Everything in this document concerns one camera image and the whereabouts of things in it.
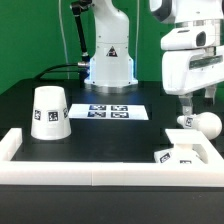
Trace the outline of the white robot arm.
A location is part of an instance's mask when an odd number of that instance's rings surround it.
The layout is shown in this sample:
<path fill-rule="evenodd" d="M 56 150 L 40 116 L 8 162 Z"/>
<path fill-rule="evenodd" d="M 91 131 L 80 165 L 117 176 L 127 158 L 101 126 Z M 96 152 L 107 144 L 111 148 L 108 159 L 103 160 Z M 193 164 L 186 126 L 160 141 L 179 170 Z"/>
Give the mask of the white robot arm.
<path fill-rule="evenodd" d="M 215 96 L 224 81 L 224 44 L 221 23 L 224 0 L 148 0 L 157 21 L 174 28 L 161 38 L 162 83 L 166 93 L 179 97 L 185 115 L 193 113 L 192 94 L 205 89 Z M 135 84 L 133 60 L 129 57 L 129 19 L 112 0 L 92 0 L 96 50 L 90 59 L 90 77 L 85 84 L 100 91 Z"/>

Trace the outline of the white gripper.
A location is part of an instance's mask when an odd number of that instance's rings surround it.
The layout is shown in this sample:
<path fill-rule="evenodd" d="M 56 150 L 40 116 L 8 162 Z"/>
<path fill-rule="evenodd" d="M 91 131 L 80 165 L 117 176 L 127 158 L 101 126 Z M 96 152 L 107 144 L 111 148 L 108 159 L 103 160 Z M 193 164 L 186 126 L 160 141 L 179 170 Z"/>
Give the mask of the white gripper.
<path fill-rule="evenodd" d="M 181 23 L 161 39 L 162 82 L 167 94 L 179 97 L 182 113 L 191 115 L 191 92 L 205 88 L 205 102 L 215 103 L 224 81 L 224 44 L 220 20 Z"/>

